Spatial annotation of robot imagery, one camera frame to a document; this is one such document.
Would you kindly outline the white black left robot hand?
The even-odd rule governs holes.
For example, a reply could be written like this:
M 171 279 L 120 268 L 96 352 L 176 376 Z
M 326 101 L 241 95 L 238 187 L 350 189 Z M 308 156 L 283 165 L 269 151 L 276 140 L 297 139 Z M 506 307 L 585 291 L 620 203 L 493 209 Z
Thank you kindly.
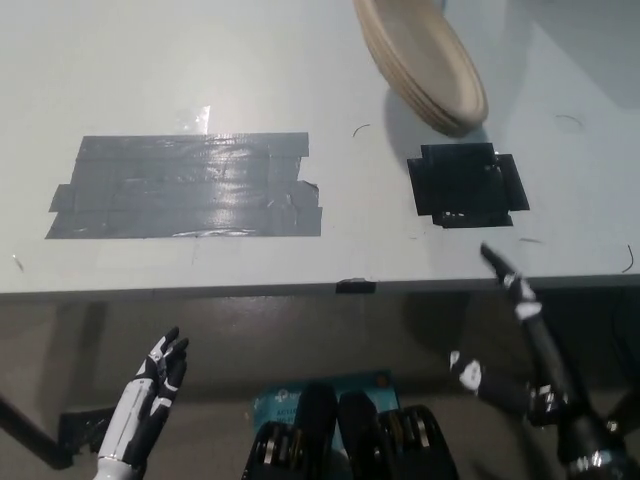
M 123 390 L 97 456 L 97 479 L 141 479 L 187 370 L 189 340 L 169 330 Z

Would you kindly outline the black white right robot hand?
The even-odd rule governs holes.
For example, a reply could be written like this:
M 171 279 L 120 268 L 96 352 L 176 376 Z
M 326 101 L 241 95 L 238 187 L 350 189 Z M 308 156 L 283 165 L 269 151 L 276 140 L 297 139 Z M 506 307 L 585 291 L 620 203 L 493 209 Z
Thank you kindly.
M 483 243 L 480 255 L 512 305 L 530 349 L 537 384 L 519 386 L 482 363 L 454 350 L 449 371 L 481 400 L 535 427 L 553 425 L 558 457 L 569 477 L 604 471 L 630 462 L 623 437 L 594 410 L 577 369 L 544 318 L 543 304 L 528 279 L 500 253 Z

